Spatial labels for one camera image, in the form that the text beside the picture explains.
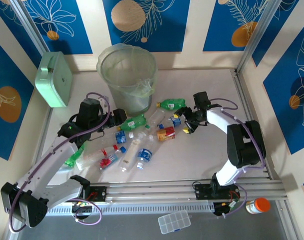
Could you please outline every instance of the white floor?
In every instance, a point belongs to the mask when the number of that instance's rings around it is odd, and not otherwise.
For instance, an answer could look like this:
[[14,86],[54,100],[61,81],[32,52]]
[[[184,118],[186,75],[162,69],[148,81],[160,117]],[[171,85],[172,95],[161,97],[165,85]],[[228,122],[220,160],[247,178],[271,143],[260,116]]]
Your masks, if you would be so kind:
[[[235,84],[228,69],[215,70],[161,70],[153,95],[152,105],[145,114],[148,119],[156,109],[156,102],[167,98],[184,98],[188,107],[194,107],[193,94],[206,91],[210,99],[226,98],[239,105],[234,111],[239,119],[246,120]],[[82,72],[74,76],[71,98],[68,107],[53,110],[44,150],[57,135],[60,127],[78,112],[80,103],[88,92],[98,92],[109,97],[112,109],[115,104],[107,84],[96,72]],[[95,182],[143,182],[210,179],[227,160],[227,138],[225,133],[213,125],[200,126],[195,133],[188,135],[176,132],[176,138],[163,142],[153,155],[151,162],[143,170],[133,168],[123,173],[117,164],[99,173],[97,167],[79,171],[77,167],[69,171],[59,171],[50,185],[60,184],[70,176],[78,174]],[[263,171],[248,172],[245,177],[267,177]]]

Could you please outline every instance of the orange cap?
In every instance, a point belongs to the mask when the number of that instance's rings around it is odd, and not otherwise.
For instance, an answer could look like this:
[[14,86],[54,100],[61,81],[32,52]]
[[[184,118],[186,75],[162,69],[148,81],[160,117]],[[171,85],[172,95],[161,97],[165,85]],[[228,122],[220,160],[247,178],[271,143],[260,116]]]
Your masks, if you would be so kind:
[[255,200],[255,207],[261,212],[268,212],[271,209],[271,204],[266,198],[260,197]]

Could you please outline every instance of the trash can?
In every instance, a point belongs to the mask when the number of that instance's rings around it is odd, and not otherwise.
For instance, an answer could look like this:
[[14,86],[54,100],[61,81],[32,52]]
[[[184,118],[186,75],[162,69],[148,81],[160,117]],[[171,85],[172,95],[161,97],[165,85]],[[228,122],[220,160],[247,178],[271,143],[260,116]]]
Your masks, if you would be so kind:
[[101,53],[96,70],[108,84],[116,107],[128,116],[142,114],[151,106],[157,66],[149,51],[118,43]]

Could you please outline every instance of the clear plastic bin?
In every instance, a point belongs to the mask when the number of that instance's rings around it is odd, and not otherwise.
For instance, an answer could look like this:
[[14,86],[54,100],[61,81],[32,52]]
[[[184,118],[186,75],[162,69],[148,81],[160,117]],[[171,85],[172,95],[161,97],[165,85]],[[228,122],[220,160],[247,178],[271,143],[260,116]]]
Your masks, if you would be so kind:
[[177,232],[191,225],[190,218],[186,210],[176,211],[158,218],[161,233],[168,234]]
[[149,51],[118,43],[101,53],[96,70],[108,84],[116,107],[128,116],[142,114],[151,106],[157,65]]

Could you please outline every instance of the blue label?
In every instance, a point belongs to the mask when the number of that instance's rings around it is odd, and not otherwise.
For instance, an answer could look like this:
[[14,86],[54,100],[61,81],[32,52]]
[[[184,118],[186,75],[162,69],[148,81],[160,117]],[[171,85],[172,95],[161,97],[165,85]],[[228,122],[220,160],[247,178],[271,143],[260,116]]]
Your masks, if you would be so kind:
[[174,127],[177,127],[181,124],[181,120],[179,118],[171,117]]
[[152,152],[143,148],[141,151],[138,152],[137,156],[140,158],[143,158],[149,162],[152,157]]
[[126,143],[126,136],[124,131],[118,131],[115,134],[117,144]]

